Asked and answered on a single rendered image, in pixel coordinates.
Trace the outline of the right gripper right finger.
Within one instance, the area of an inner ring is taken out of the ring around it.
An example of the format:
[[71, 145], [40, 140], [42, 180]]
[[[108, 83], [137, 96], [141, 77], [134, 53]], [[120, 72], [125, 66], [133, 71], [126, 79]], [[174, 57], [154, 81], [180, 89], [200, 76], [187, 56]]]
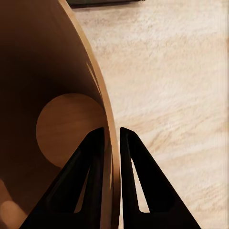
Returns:
[[[201, 229], [138, 135], [120, 127], [124, 229]], [[140, 212], [132, 160], [150, 213]]]

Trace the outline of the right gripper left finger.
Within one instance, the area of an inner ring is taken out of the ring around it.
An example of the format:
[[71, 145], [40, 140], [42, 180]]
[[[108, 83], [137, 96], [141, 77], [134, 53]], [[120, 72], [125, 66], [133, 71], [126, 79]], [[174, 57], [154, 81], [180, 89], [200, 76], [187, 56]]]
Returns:
[[104, 127], [89, 132], [19, 229], [100, 229], [104, 147]]

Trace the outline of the trash can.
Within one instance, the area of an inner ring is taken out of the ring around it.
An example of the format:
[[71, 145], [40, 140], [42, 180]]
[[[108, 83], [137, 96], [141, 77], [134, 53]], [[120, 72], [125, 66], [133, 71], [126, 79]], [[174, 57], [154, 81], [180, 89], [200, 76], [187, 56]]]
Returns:
[[[66, 0], [0, 0], [0, 229], [19, 229], [104, 127], [100, 229], [118, 229], [121, 164], [105, 81]], [[81, 211], [86, 176], [74, 213]]]

